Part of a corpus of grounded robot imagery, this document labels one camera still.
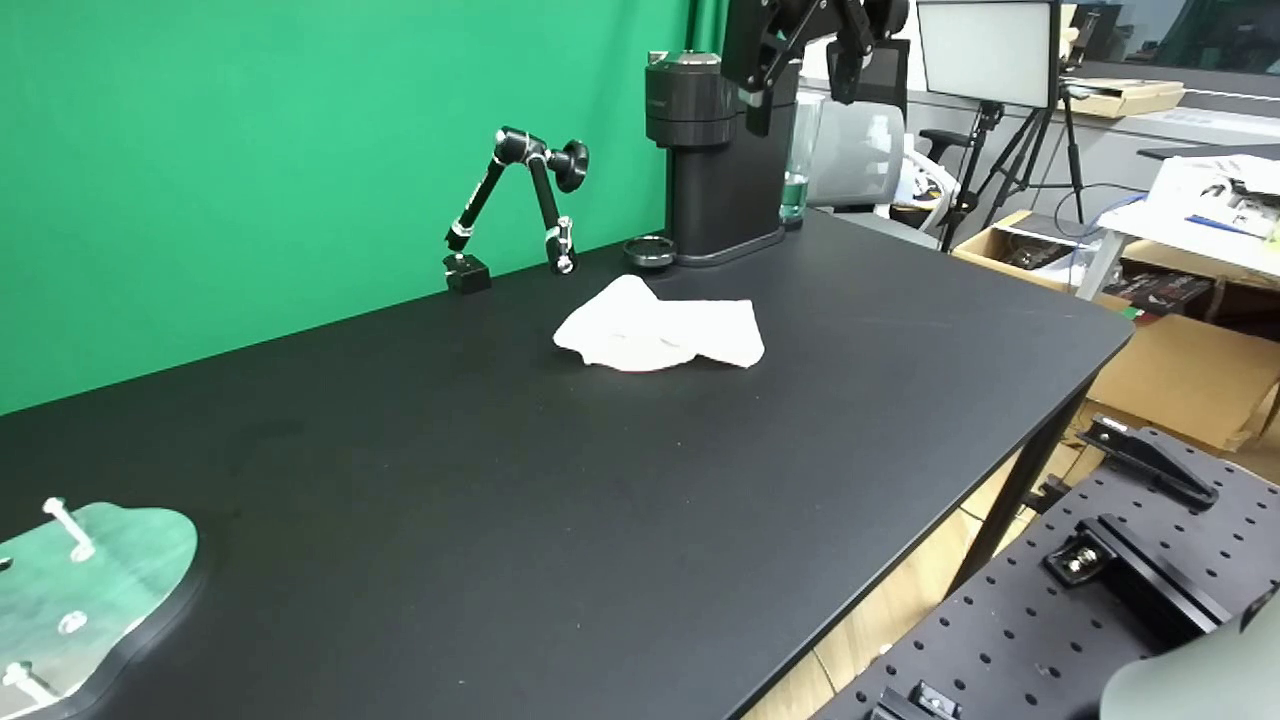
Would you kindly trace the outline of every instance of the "white cloth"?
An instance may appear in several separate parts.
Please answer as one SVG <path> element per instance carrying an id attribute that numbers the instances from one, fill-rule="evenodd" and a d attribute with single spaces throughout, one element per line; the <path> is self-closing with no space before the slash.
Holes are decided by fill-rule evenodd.
<path id="1" fill-rule="evenodd" d="M 619 278 L 566 311 L 553 345 L 615 373 L 661 373 L 696 358 L 753 368 L 762 358 L 753 300 L 661 300 L 640 278 Z"/>

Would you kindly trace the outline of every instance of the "green screen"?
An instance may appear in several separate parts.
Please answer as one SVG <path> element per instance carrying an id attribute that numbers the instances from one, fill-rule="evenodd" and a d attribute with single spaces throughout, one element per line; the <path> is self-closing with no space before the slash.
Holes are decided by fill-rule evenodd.
<path id="1" fill-rule="evenodd" d="M 492 134 L 582 140 L 582 249 L 661 225 L 643 57 L 683 4 L 0 4 L 0 411 L 443 287 Z M 477 257 L 545 262 L 529 172 Z"/>

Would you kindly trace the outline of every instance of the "black tabletop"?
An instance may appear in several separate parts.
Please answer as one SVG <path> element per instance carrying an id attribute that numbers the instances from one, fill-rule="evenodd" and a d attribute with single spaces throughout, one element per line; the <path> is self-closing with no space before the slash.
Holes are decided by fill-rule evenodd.
<path id="1" fill-rule="evenodd" d="M 0 531 L 204 529 L 193 614 L 96 717 L 728 717 L 1127 338 L 813 216 L 661 295 L 753 295 L 753 373 L 582 368 L 615 278 L 533 270 L 0 422 Z"/>

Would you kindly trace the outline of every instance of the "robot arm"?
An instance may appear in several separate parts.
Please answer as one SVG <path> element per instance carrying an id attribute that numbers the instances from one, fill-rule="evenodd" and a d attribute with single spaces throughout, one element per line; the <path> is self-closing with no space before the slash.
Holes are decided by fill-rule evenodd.
<path id="1" fill-rule="evenodd" d="M 850 105 L 872 45 L 902 29 L 907 0 L 734 0 L 722 32 L 722 78 L 742 90 L 748 110 L 770 110 L 770 85 L 804 54 L 832 38 L 832 99 Z"/>
<path id="2" fill-rule="evenodd" d="M 535 193 L 535 210 L 545 214 L 545 249 L 546 249 L 546 264 L 566 278 L 570 273 L 570 216 L 558 216 L 553 181 L 558 193 L 575 193 L 586 181 L 586 147 L 566 140 L 558 151 L 535 151 L 529 155 L 529 176 L 533 176 L 533 193 Z"/>

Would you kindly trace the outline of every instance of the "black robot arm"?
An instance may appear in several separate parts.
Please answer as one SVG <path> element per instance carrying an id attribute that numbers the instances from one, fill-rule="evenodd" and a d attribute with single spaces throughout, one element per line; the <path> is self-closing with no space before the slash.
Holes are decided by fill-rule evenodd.
<path id="1" fill-rule="evenodd" d="M 734 0 L 722 32 L 722 78 L 742 90 L 753 134 L 767 134 L 770 90 L 804 45 L 832 38 L 832 99 L 850 105 L 872 45 L 902 29 L 907 0 Z"/>
<path id="2" fill-rule="evenodd" d="M 466 257 L 473 228 L 492 195 L 492 190 L 504 181 L 507 163 L 524 163 L 535 190 L 535 203 L 545 216 L 545 249 L 546 264 L 566 278 L 570 273 L 570 222 L 558 216 L 554 193 L 546 172 L 554 176 L 558 193 L 575 193 L 586 181 L 586 147 L 566 140 L 563 147 L 546 147 L 538 138 L 529 138 L 520 128 L 499 128 L 492 140 L 492 162 L 483 170 L 483 181 L 466 195 L 465 214 L 448 225 L 443 244 L 443 273 L 448 287 L 483 287 L 489 270 Z"/>

